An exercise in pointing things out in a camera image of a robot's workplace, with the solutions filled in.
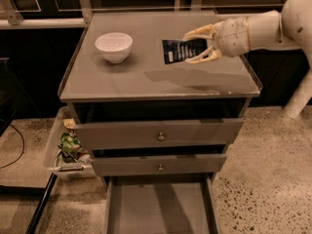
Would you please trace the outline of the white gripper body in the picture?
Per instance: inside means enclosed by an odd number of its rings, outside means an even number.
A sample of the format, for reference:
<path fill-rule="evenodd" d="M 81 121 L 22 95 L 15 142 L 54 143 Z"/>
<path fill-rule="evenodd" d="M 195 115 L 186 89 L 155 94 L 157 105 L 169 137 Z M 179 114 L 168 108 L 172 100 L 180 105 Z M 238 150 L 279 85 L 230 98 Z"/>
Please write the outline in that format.
<path fill-rule="evenodd" d="M 248 20 L 239 17 L 218 22 L 214 40 L 222 56 L 234 58 L 247 53 L 251 49 Z"/>

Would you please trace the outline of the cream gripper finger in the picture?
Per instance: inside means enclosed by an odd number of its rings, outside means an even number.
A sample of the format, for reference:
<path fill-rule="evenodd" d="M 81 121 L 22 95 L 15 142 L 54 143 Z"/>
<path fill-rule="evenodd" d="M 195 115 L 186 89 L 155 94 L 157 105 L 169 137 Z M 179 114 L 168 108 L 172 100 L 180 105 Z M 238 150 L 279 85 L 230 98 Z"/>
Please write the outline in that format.
<path fill-rule="evenodd" d="M 201 26 L 199 28 L 187 32 L 183 36 L 182 40 L 188 41 L 194 39 L 213 39 L 221 26 L 222 26 L 221 22 Z"/>
<path fill-rule="evenodd" d="M 214 46 L 210 46 L 207 50 L 202 52 L 200 55 L 194 58 L 187 58 L 185 61 L 190 64 L 208 62 L 215 59 L 221 58 L 221 51 L 216 49 Z"/>

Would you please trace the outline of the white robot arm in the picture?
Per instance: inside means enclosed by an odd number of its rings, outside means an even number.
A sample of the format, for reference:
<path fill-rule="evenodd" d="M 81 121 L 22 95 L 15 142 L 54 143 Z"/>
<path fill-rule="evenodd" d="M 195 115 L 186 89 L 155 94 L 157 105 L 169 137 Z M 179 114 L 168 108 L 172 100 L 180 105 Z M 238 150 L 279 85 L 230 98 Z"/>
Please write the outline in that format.
<path fill-rule="evenodd" d="M 254 50 L 296 50 L 305 54 L 309 70 L 284 107 L 297 117 L 312 98 L 312 0 L 287 0 L 282 11 L 228 18 L 187 32 L 185 41 L 208 39 L 215 44 L 188 60 L 202 63 L 222 57 L 237 57 Z"/>

